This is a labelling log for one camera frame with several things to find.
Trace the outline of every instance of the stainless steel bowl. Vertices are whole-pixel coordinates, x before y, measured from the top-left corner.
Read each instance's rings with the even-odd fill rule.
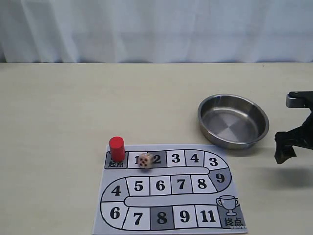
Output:
[[[206,138],[227,149],[246,149],[269,128],[265,112],[252,101],[233,94],[217,94],[199,105],[198,119]]]

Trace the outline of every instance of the dice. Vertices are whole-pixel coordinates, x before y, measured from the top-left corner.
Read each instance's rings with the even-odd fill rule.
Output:
[[[139,156],[139,167],[142,169],[149,169],[152,167],[153,155],[151,153],[142,153]]]

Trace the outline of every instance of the trophy icon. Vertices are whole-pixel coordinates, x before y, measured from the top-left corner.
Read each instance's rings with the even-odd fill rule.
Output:
[[[226,215],[228,216],[235,216],[237,215],[236,212],[233,212],[233,209],[235,209],[237,206],[239,206],[238,198],[232,196],[232,195],[223,195],[216,199],[217,205],[225,208],[226,210],[229,210]]]

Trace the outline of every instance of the table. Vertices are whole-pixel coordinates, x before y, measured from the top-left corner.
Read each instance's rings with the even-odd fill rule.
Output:
[[[229,152],[249,234],[312,234],[313,151],[274,159],[274,134],[309,114],[288,109],[286,94],[312,90],[312,76],[302,63],[0,64],[0,233],[90,234],[110,137],[208,143],[197,107],[231,93],[270,123],[248,152]]]

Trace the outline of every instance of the red cylinder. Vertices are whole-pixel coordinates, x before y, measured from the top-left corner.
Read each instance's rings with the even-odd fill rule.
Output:
[[[123,138],[115,136],[109,141],[110,153],[113,161],[121,162],[125,159],[125,146]]]

